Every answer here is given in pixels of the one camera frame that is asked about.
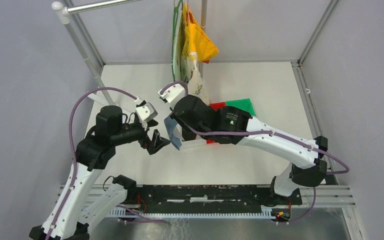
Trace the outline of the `blue card holder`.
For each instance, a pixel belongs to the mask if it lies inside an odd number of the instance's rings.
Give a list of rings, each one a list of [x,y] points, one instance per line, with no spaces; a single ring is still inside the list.
[[[164,125],[171,144],[179,151],[182,147],[182,136],[178,130],[178,122],[170,116],[167,116],[164,119]]]

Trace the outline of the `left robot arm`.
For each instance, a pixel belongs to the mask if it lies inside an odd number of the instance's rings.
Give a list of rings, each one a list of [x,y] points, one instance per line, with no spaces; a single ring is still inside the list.
[[[115,155],[116,147],[138,142],[149,155],[155,154],[170,143],[154,130],[148,136],[157,111],[151,103],[137,105],[132,123],[123,122],[123,110],[116,105],[104,106],[96,115],[96,124],[80,141],[68,180],[48,219],[30,230],[33,240],[88,240],[96,226],[118,204],[131,204],[137,198],[135,180],[119,175],[113,178],[105,193],[84,208],[86,199],[96,180]]]

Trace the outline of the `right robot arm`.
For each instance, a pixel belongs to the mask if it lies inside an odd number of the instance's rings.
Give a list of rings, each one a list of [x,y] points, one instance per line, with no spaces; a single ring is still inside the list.
[[[235,106],[215,110],[194,95],[174,101],[170,109],[170,117],[182,128],[205,140],[252,147],[287,160],[288,166],[273,178],[268,191],[275,204],[282,204],[299,187],[319,186],[327,176],[327,163],[322,159],[327,139],[323,136],[300,138]]]

